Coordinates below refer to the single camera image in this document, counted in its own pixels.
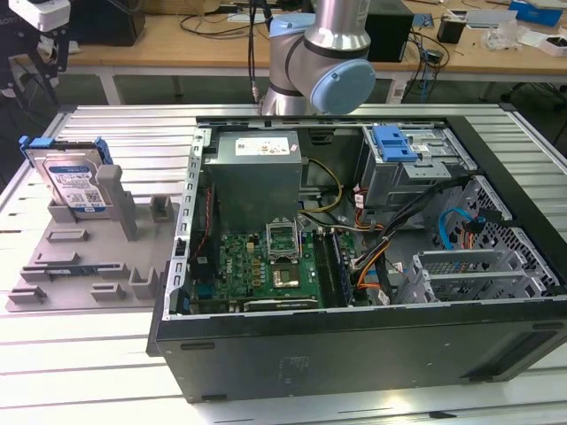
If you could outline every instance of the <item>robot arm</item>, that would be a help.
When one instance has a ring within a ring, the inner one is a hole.
[[[270,28],[270,88],[262,115],[346,114],[369,97],[369,0],[319,0],[315,16],[276,16]]]
[[[35,29],[46,33],[69,22],[69,0],[9,0],[10,9]]]
[[[0,5],[0,90],[7,97],[15,97],[25,109],[24,84],[12,69],[11,58],[28,55],[42,86],[57,104],[53,87],[58,83],[58,73],[67,68],[69,34],[65,24],[69,21],[70,11],[68,0],[9,0]],[[54,42],[46,62],[37,52],[42,35]]]

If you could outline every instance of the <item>wooden desk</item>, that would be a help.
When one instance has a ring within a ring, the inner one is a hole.
[[[490,4],[484,0],[470,0],[472,4],[487,9],[507,9],[507,6]],[[432,13],[440,17],[447,9],[470,9],[461,0],[447,0],[443,5],[406,2],[417,13]],[[219,20],[210,17],[208,20]],[[187,25],[195,27],[198,19]],[[532,26],[534,30],[556,33],[556,28]],[[199,31],[222,31],[243,26],[226,20],[218,23],[202,22]],[[433,29],[423,28],[423,34],[436,37],[439,20]],[[485,30],[465,28],[457,45],[447,44],[451,60],[439,73],[439,80],[454,81],[517,81],[517,82],[567,82],[567,58],[553,58],[530,46],[521,50],[489,51],[482,46]],[[214,40],[190,34],[180,29],[175,16],[148,16],[144,33],[132,47],[82,46],[83,52],[69,58],[69,73],[94,73],[103,83],[109,104],[121,104],[120,92],[114,84],[117,74],[137,75],[247,75],[247,38]],[[256,66],[258,76],[268,76],[269,42],[267,29],[257,26]],[[425,42],[434,47],[433,42]],[[401,63],[375,63],[377,78],[391,79],[392,88],[405,87],[419,63],[417,49],[409,45]]]

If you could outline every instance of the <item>black computer tower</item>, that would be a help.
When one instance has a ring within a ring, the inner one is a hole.
[[[130,10],[137,0],[117,0]],[[105,0],[81,0],[71,3],[69,27],[71,40],[81,44],[131,46],[142,33],[145,17],[141,11],[126,13]]]
[[[401,0],[371,0],[366,32],[370,62],[401,62],[414,13]]]

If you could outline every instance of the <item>power supply label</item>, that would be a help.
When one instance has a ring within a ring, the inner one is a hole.
[[[99,213],[106,204],[98,190],[91,183],[92,172],[87,166],[50,166],[51,181],[67,205],[81,213]]]
[[[238,157],[290,154],[287,137],[240,137],[235,146]]]

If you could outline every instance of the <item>blue box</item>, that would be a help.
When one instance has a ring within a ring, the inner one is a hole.
[[[417,154],[409,147],[408,138],[396,126],[374,126],[374,144],[382,151],[384,162],[416,162]]]
[[[548,27],[554,27],[563,14],[561,9],[538,9],[531,4],[518,0],[512,0],[509,10],[517,11],[516,19],[518,20]]]

